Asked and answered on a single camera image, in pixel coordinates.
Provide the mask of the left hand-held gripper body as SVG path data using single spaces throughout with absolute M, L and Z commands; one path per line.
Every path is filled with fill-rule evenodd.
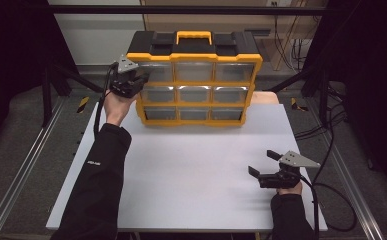
M 132 98 L 144 87 L 140 88 L 137 84 L 137 77 L 144 73 L 138 63 L 121 55 L 111 67 L 109 90 L 118 96 Z

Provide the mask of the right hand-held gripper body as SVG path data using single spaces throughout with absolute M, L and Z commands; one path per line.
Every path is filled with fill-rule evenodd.
M 278 172 L 274 174 L 260 174 L 258 182 L 261 188 L 293 188 L 301 179 L 301 167 L 319 168 L 321 166 L 320 163 L 294 151 L 288 151 L 281 155 L 277 162 L 279 163 Z

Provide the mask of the clear plastic drawer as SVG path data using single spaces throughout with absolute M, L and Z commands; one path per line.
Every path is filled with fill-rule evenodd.
M 166 62 L 140 62 L 140 68 L 149 74 L 150 82 L 172 82 L 172 65 Z

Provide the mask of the yellow black drawer cabinet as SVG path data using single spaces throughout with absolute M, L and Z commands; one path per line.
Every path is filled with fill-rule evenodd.
M 213 33 L 210 31 L 176 31 L 160 33 L 155 31 L 138 31 L 134 34 L 126 57 L 135 62 L 247 62 L 253 63 L 254 76 L 248 94 L 247 108 L 250 106 L 255 90 L 255 78 L 263 58 L 257 49 L 254 37 L 249 32 Z M 177 126 L 241 126 L 246 120 L 246 111 L 239 123 L 215 121 L 210 123 L 189 124 L 187 122 L 158 121 L 148 123 L 139 112 L 142 109 L 141 95 L 137 100 L 136 110 L 145 125 Z

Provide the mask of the person's right hand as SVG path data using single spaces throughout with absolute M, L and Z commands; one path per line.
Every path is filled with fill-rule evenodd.
M 288 194 L 295 194 L 295 195 L 301 195 L 303 190 L 303 185 L 301 182 L 298 182 L 293 188 L 279 188 L 277 189 L 278 195 L 288 195 Z

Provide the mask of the person's left hand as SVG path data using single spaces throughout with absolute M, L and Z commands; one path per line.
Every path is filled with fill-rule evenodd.
M 132 103 L 136 100 L 137 96 L 132 98 L 124 98 L 108 90 L 104 100 L 106 122 L 108 124 L 120 126 L 128 114 Z

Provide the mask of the left yellow clamp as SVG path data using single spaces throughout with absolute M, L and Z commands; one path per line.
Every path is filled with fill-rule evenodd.
M 78 109 L 77 109 L 77 113 L 82 113 L 87 105 L 89 101 L 89 97 L 83 97 L 80 101 L 80 104 L 78 106 Z

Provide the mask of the yellow clamp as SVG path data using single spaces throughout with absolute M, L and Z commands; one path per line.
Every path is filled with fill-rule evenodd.
M 309 111 L 306 106 L 299 106 L 296 98 L 291 98 L 291 108 L 292 110 L 299 110 L 299 111 Z
M 78 109 L 77 109 L 77 113 L 82 113 L 87 105 L 89 101 L 89 97 L 83 97 L 80 101 L 80 104 L 78 106 Z

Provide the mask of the grid of clear drawers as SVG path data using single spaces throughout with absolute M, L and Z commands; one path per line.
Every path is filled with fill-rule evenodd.
M 149 81 L 141 92 L 142 109 L 139 112 L 146 122 L 242 121 L 253 82 L 253 63 L 170 64 L 172 82 Z

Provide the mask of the right yellow clamp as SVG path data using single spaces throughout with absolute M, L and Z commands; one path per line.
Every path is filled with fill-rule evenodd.
M 296 98 L 291 98 L 291 108 L 292 110 L 299 110 L 299 111 L 309 111 L 306 106 L 299 106 Z

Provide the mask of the light wooden board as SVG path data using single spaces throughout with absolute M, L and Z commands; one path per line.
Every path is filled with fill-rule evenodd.
M 254 91 L 251 98 L 252 104 L 278 104 L 279 99 L 274 92 Z

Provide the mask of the black metal stand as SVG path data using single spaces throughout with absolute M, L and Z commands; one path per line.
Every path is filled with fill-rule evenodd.
M 293 75 L 287 80 L 268 89 L 269 92 L 277 93 L 284 88 L 296 83 L 299 80 L 304 80 L 305 84 L 301 89 L 304 97 L 312 97 L 316 91 L 319 91 L 319 109 L 318 119 L 324 127 L 328 126 L 327 120 L 327 103 L 328 103 L 328 73 L 323 67 L 311 66 L 301 72 Z
M 67 80 L 72 79 L 88 89 L 100 93 L 103 88 L 83 78 L 79 73 L 70 71 L 59 64 L 48 64 L 42 73 L 42 95 L 43 95 L 43 123 L 46 127 L 52 118 L 51 85 L 54 86 L 59 96 L 68 96 L 72 89 Z

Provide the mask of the black curtain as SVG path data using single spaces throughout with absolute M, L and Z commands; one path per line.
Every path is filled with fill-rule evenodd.
M 0 127 L 11 99 L 42 84 L 47 65 L 77 70 L 48 0 L 0 0 Z
M 387 0 L 329 0 L 351 15 L 321 19 L 314 43 L 331 39 L 327 70 L 346 86 L 346 109 L 373 162 L 387 176 Z

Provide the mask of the aluminium frame rail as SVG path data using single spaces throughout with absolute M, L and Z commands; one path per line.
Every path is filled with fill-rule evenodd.
M 49 136 L 52 132 L 56 121 L 61 115 L 62 108 L 67 102 L 67 97 L 58 97 L 53 107 L 51 119 L 42 127 L 38 133 L 35 141 L 33 142 L 29 152 L 27 153 L 24 161 L 22 162 L 16 176 L 10 184 L 6 194 L 0 202 L 0 231 L 6 222 L 16 200 L 18 199 L 20 192 L 22 191 L 27 178 L 29 177 L 39 155 L 41 154 Z
M 324 133 L 323 137 L 326 145 L 330 148 L 329 153 L 333 158 L 334 168 L 336 169 L 345 192 L 356 212 L 366 238 L 368 240 L 385 240 L 377 221 L 364 199 L 364 196 L 348 170 L 340 151 L 334 143 L 334 135 L 331 133 Z

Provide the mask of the black horizontal frame bar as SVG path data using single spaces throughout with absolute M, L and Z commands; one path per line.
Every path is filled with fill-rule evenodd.
M 133 5 L 50 5 L 55 14 L 203 14 L 203 15 L 285 15 L 322 16 L 328 8 L 236 7 L 236 6 L 133 6 Z

